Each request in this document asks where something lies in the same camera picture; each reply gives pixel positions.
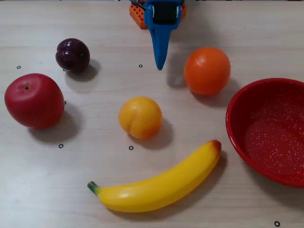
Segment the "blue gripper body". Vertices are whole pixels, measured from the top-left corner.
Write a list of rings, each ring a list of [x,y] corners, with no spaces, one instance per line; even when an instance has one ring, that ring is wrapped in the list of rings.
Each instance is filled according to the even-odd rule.
[[[153,3],[155,24],[175,24],[178,17],[178,4],[169,1],[157,1]]]

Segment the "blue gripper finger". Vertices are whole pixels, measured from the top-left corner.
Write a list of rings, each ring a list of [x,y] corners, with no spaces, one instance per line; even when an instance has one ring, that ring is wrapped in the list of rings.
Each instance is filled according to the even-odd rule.
[[[153,3],[162,0],[147,0],[144,7],[144,23],[152,37],[155,63],[158,70],[162,70],[167,57],[168,46],[171,32],[178,28],[182,17],[182,8],[180,0],[163,0],[176,2],[178,4],[178,17],[175,24],[155,24],[153,22],[154,8]]]

